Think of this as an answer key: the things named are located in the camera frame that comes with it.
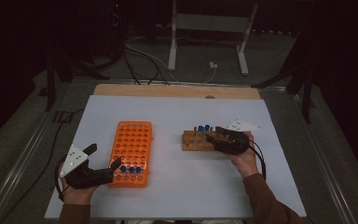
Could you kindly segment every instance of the metal stand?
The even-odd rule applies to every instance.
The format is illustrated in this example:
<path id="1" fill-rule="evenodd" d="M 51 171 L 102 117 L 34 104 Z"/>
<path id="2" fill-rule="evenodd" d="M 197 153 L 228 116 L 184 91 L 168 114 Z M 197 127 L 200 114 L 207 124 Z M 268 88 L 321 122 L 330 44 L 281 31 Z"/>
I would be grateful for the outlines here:
<path id="1" fill-rule="evenodd" d="M 241 73 L 247 75 L 249 73 L 246 64 L 245 56 L 243 54 L 249 34 L 252 30 L 255 13 L 258 4 L 253 4 L 251 14 L 248 18 L 244 17 L 224 17 L 224 16 L 209 16 L 209 15 L 194 15 L 183 14 L 176 12 L 176 0 L 172 0 L 172 36 L 170 59 L 168 60 L 168 69 L 175 70 L 176 64 L 176 30 L 177 29 L 192 29 L 192 30 L 209 30 L 209 31 L 223 31 L 243 33 L 243 40 L 237 46 L 238 60 L 240 62 Z"/>

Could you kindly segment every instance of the human hand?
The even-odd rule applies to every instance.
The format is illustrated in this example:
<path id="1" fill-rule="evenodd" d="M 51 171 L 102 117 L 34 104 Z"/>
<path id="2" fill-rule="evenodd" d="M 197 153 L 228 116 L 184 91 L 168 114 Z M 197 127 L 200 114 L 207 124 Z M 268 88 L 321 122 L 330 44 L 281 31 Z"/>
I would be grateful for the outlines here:
<path id="1" fill-rule="evenodd" d="M 59 173 L 63 167 L 63 163 L 60 166 Z M 63 202 L 66 204 L 90 204 L 91 197 L 94 191 L 99 187 L 91 187 L 88 189 L 74 189 L 66 183 L 64 177 L 60 177 L 62 182 L 62 191 L 63 191 Z"/>
<path id="2" fill-rule="evenodd" d="M 249 137 L 249 140 L 251 140 L 249 141 L 249 145 L 251 147 L 254 147 L 253 144 L 254 136 L 252 135 L 252 133 L 251 132 L 244 132 L 244 133 Z M 242 179 L 250 175 L 259 173 L 255 160 L 255 153 L 250 148 L 248 148 L 240 155 L 230 155 L 226 153 L 225 155 L 228 156 L 231 159 L 231 162 L 237 167 L 237 170 L 240 172 Z"/>

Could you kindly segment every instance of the sleeve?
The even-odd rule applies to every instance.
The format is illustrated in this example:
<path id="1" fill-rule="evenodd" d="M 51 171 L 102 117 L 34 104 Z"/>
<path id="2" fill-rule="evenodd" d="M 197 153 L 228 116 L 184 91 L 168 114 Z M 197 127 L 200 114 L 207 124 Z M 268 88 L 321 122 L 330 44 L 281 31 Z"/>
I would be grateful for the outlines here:
<path id="1" fill-rule="evenodd" d="M 256 224 L 303 223 L 296 212 L 278 202 L 261 174 L 243 179 Z"/>
<path id="2" fill-rule="evenodd" d="M 91 205 L 64 204 L 60 224 L 89 224 Z"/>

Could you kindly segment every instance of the white tabletop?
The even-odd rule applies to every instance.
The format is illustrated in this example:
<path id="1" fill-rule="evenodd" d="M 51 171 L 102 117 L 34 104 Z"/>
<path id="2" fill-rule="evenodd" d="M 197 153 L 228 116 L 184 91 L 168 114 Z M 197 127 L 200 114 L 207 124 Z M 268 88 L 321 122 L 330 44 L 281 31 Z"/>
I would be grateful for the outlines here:
<path id="1" fill-rule="evenodd" d="M 182 133 L 209 124 L 226 127 L 235 119 L 261 126 L 253 131 L 266 165 L 267 182 L 279 201 L 306 216 L 281 144 L 263 100 L 174 97 L 91 96 L 73 144 L 97 143 L 92 169 L 106 168 L 117 124 L 144 120 L 153 124 L 150 176 L 144 189 L 99 187 L 91 216 L 111 219 L 252 217 L 241 177 L 219 152 L 182 151 Z M 58 218 L 62 202 L 54 191 L 45 218 Z"/>

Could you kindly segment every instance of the test tube rack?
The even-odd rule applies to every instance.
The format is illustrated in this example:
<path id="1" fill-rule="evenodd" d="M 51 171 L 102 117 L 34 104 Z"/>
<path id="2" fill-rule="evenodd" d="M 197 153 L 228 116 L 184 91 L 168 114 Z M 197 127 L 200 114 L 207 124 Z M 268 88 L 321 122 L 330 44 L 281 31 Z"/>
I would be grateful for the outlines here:
<path id="1" fill-rule="evenodd" d="M 213 144 L 205 139 L 205 134 L 215 135 L 213 127 L 208 124 L 205 126 L 194 127 L 193 131 L 183 131 L 182 150 L 183 151 L 214 151 Z"/>
<path id="2" fill-rule="evenodd" d="M 121 165 L 114 172 L 109 188 L 145 188 L 149 172 L 152 123 L 149 121 L 121 121 L 117 125 L 110 162 L 121 157 Z"/>

